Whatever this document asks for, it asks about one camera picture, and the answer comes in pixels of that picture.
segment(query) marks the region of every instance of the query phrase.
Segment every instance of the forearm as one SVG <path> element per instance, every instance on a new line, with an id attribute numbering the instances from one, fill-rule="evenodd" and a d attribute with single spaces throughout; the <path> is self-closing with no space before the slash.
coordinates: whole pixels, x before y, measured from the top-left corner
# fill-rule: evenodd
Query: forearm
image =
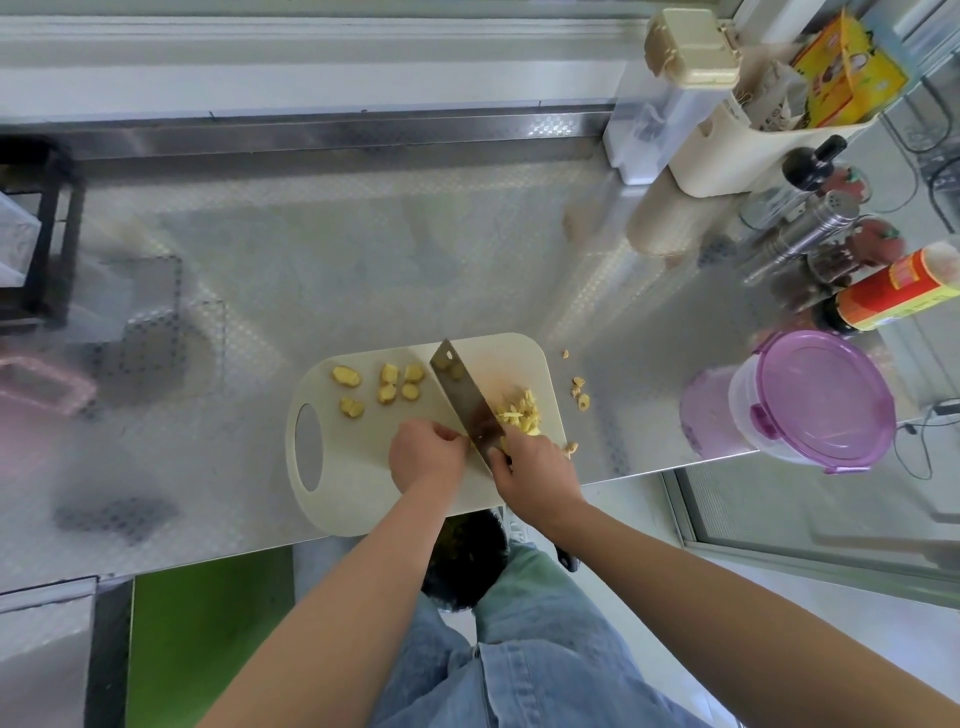
<path id="1" fill-rule="evenodd" d="M 960 706 L 805 609 L 586 503 L 544 535 L 752 728 L 960 725 Z"/>
<path id="2" fill-rule="evenodd" d="M 419 485 L 402 496 L 260 645 L 202 728 L 365 725 L 451 498 Z"/>

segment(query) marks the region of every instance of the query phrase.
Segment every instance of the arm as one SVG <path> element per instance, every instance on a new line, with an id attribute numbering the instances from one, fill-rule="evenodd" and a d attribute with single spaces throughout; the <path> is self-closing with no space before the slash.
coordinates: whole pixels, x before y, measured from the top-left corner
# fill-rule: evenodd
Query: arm
<path id="1" fill-rule="evenodd" d="M 807 610 L 594 508 L 556 446 L 508 430 L 513 472 L 492 458 L 511 509 L 580 557 L 745 724 L 960 725 L 960 706 Z"/>
<path id="2" fill-rule="evenodd" d="M 363 726 L 390 676 L 468 441 L 409 420 L 390 449 L 403 495 L 253 653 L 200 728 Z"/>

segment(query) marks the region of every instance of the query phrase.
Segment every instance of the green mat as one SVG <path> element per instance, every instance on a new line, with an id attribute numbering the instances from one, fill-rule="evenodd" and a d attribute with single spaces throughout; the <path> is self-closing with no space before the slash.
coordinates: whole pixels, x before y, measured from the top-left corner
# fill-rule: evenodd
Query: green mat
<path id="1" fill-rule="evenodd" d="M 127 725 L 195 726 L 293 604 L 289 547 L 137 576 Z"/>

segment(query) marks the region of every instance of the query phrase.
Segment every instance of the black cable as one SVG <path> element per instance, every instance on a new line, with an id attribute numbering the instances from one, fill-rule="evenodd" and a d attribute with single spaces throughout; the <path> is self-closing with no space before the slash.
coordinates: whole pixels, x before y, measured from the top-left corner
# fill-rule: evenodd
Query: black cable
<path id="1" fill-rule="evenodd" d="M 930 461 L 930 449 L 926 445 L 927 428 L 928 427 L 952 427 L 954 425 L 960 425 L 960 420 L 954 420 L 953 422 L 949 422 L 949 423 L 938 423 L 936 425 L 931 425 L 930 418 L 933 417 L 933 408 L 938 406 L 939 404 L 941 404 L 941 402 L 937 402 L 926 411 L 926 416 L 924 417 L 924 421 L 921 422 L 919 425 L 904 423 L 903 425 L 898 426 L 897 431 L 894 433 L 894 454 L 897 456 L 897 460 L 900 461 L 900 464 L 903 466 L 903 469 L 907 471 L 907 474 L 909 474 L 913 478 L 916 478 L 917 480 L 933 479 L 933 463 Z M 903 461 L 903 458 L 900 455 L 900 450 L 897 448 L 897 437 L 900 435 L 901 431 L 905 431 L 911 435 L 916 435 L 917 430 L 920 431 L 920 444 L 924 449 L 924 462 L 925 462 L 924 469 L 926 470 L 926 473 L 927 473 L 926 475 L 917 475 L 912 470 L 910 470 L 907 464 Z"/>
<path id="2" fill-rule="evenodd" d="M 937 147 L 939 147 L 941 144 L 943 144 L 945 141 L 947 141 L 949 136 L 953 133 L 953 126 L 955 123 L 955 119 L 953 116 L 953 112 L 949 109 L 949 106 L 947 105 L 947 102 L 944 100 L 944 97 L 940 95 L 940 91 L 937 90 L 936 86 L 934 86 L 930 81 L 927 80 L 926 76 L 920 79 L 920 83 L 926 89 L 927 93 L 930 94 L 930 98 L 932 98 L 934 103 L 940 108 L 940 112 L 944 115 L 944 118 L 947 120 L 947 127 L 944 129 L 943 135 L 939 139 L 937 139 L 937 141 L 935 141 L 933 144 L 923 149 L 914 149 L 903 140 L 903 137 L 900 135 L 900 131 L 897 129 L 897 126 L 890 120 L 888 113 L 885 111 L 880 115 L 880 118 L 883 121 L 884 125 L 887 127 L 887 130 L 890 132 L 890 135 L 894 138 L 897 149 L 900 151 L 900 155 L 903 157 L 903 160 L 907 163 L 907 166 L 910 167 L 910 171 L 913 172 L 914 186 L 913 186 L 913 191 L 910 193 L 910 196 L 903 203 L 901 203 L 900 205 L 897 205 L 896 207 L 892 207 L 891 209 L 875 210 L 877 214 L 885 215 L 885 214 L 889 214 L 891 212 L 896 212 L 900 209 L 903 209 L 904 207 L 909 205 L 911 202 L 913 202 L 913 199 L 917 196 L 917 193 L 920 192 L 920 183 L 922 178 L 920 174 L 920 170 L 916 166 L 914 166 L 913 162 L 906 155 L 906 153 L 909 152 L 913 155 L 922 155 L 928 152 L 932 152 L 933 150 L 937 149 Z M 956 230 L 954 229 L 950 221 L 947 219 L 947 216 L 945 215 L 943 209 L 940 207 L 940 203 L 937 202 L 935 198 L 933 186 L 937 183 L 937 181 L 940 179 L 940 176 L 943 175 L 943 173 L 947 170 L 947 168 L 950 167 L 954 162 L 958 160 L 960 160 L 960 156 L 952 157 L 947 161 L 945 161 L 940 166 L 938 166 L 937 169 L 934 170 L 933 174 L 930 175 L 930 179 L 927 181 L 927 184 L 926 184 L 927 196 L 929 197 L 930 205 L 933 207 L 933 211 L 937 213 L 937 216 L 940 218 L 940 221 L 944 224 L 944 227 L 946 227 L 947 230 L 950 232 L 956 232 Z"/>

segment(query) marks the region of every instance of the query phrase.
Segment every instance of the purple lid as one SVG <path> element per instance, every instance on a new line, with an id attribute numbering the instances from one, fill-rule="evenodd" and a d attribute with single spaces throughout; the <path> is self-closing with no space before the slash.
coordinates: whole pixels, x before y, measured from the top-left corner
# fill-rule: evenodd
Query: purple lid
<path id="1" fill-rule="evenodd" d="M 860 349 L 804 330 L 776 333 L 756 352 L 760 404 L 799 454 L 840 473 L 866 470 L 890 448 L 894 398 Z"/>

